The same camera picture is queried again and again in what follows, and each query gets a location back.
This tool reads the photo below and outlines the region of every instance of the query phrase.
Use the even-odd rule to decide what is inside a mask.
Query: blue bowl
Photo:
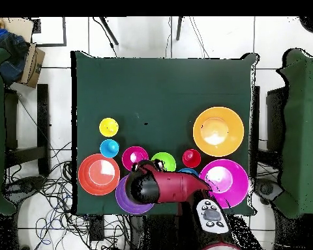
[[[200,177],[199,174],[194,169],[191,169],[191,168],[181,169],[179,170],[179,173],[191,173],[191,174],[195,174],[197,177]]]
[[[118,154],[119,143],[113,139],[104,140],[100,145],[101,154],[107,158],[113,158]]]

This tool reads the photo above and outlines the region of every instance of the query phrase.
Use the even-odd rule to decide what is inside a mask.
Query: tiled floor
[[[43,69],[40,73],[39,83],[47,83],[50,93],[50,140],[53,152],[65,146],[71,141],[71,79],[70,79],[70,51],[84,51],[94,57],[114,57],[114,52],[109,46],[101,27],[92,18],[65,18],[67,32],[66,47],[41,48],[46,52]],[[313,55],[313,34],[301,26],[296,17],[195,17],[195,23],[203,38],[207,54],[212,58],[240,58],[245,53],[255,52],[260,56],[256,70],[256,85],[261,87],[260,98],[260,141],[259,147],[266,148],[267,138],[265,96],[268,90],[284,86],[283,79],[275,72],[282,66],[283,53],[290,48],[303,48]],[[127,17],[108,18],[108,23],[114,35],[119,41],[115,46],[118,57],[165,57],[170,58],[201,58],[202,48],[196,38],[192,24],[185,17],[181,29],[181,38],[176,41],[177,17],[173,17],[173,47],[170,49],[170,41],[166,50],[167,40],[170,34],[168,25],[169,17]],[[62,43],[60,34],[50,37],[48,34],[59,29],[60,20],[44,21],[44,34],[35,37],[39,43]],[[20,99],[25,104],[31,116],[36,120],[35,89],[28,89],[14,84],[20,93]],[[20,105],[18,108],[18,140],[19,147],[36,145],[37,128]],[[71,160],[70,145],[58,154],[60,161]],[[37,175],[37,163],[29,162],[23,165],[23,170],[17,177]],[[257,214],[246,217],[254,235],[266,250],[273,248],[275,238],[275,219],[270,206],[261,204],[256,195],[252,196],[252,205],[257,209]],[[39,242],[36,222],[40,217],[46,217],[51,210],[47,200],[42,195],[35,195],[27,199],[20,211],[18,220],[19,237],[22,244],[32,248]],[[106,219],[111,222],[116,220],[114,216]],[[107,230],[113,234],[112,226]],[[53,250],[65,234],[65,229],[50,230],[47,239],[53,243],[42,244],[38,250]],[[123,248],[124,240],[118,241]],[[101,243],[93,242],[93,246],[100,249]],[[88,250],[78,236],[68,233],[63,241],[58,243],[57,250]]]

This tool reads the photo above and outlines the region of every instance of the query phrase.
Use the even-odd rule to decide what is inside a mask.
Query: green bowl
[[[159,159],[164,162],[164,170],[168,172],[174,172],[176,170],[176,161],[174,157],[167,152],[158,152],[151,160]]]

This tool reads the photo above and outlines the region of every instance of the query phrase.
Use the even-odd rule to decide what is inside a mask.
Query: small red bowl
[[[182,156],[182,161],[188,168],[195,168],[201,163],[201,154],[191,148],[190,150],[186,150]]]

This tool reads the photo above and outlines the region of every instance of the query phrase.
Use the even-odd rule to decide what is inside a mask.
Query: bowl
[[[209,184],[210,196],[223,209],[240,204],[248,193],[249,180],[245,170],[236,162],[219,159],[207,164],[201,170],[200,178]]]
[[[179,170],[179,173],[191,173],[191,174],[195,174],[197,177],[200,177],[200,175],[194,169],[191,169],[191,168],[183,168]]]
[[[148,153],[140,146],[131,146],[130,148],[127,148],[122,155],[123,165],[129,171],[131,171],[133,163],[148,159]]]
[[[104,140],[100,145],[100,152],[104,157],[113,158],[118,154],[118,151],[119,143],[112,139]]]
[[[81,187],[92,195],[107,195],[119,183],[119,167],[112,158],[93,154],[79,166],[78,179]]]
[[[235,152],[245,130],[239,115],[227,107],[212,107],[202,112],[194,123],[197,147],[210,156],[222,157]]]
[[[174,157],[167,152],[158,152],[151,160],[159,159],[164,163],[164,170],[174,172],[176,170],[176,161]]]
[[[186,150],[182,156],[182,161],[186,167],[195,168],[201,163],[201,154],[193,148]]]
[[[154,204],[136,204],[132,202],[125,191],[125,182],[128,178],[128,175],[124,176],[118,183],[116,188],[115,196],[116,201],[124,211],[132,215],[140,215],[149,211]]]
[[[118,132],[118,123],[112,118],[104,118],[100,123],[100,133],[105,137],[112,137]]]

